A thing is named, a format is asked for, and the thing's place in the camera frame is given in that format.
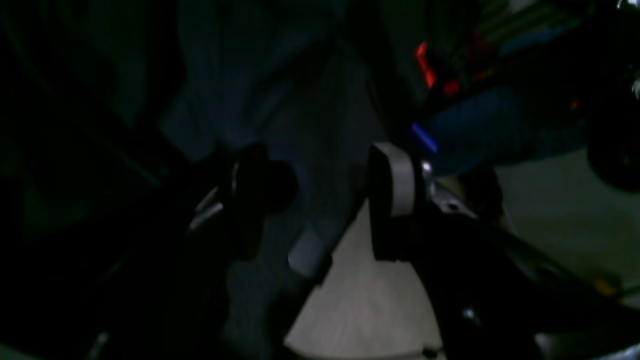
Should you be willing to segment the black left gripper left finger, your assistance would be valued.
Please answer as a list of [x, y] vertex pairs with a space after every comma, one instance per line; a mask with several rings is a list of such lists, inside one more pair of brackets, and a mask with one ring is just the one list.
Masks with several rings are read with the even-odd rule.
[[230, 233], [234, 256], [249, 261], [259, 254], [268, 215], [294, 203], [300, 191], [290, 162], [270, 157], [263, 143], [222, 156], [221, 176], [194, 208], [187, 234], [204, 233], [217, 215]]

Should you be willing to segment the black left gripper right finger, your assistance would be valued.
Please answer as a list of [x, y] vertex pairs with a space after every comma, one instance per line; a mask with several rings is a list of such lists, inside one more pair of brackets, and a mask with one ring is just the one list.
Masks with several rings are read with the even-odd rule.
[[367, 199], [374, 258], [407, 262], [425, 240], [434, 213], [434, 167], [418, 153], [391, 142], [368, 152]]

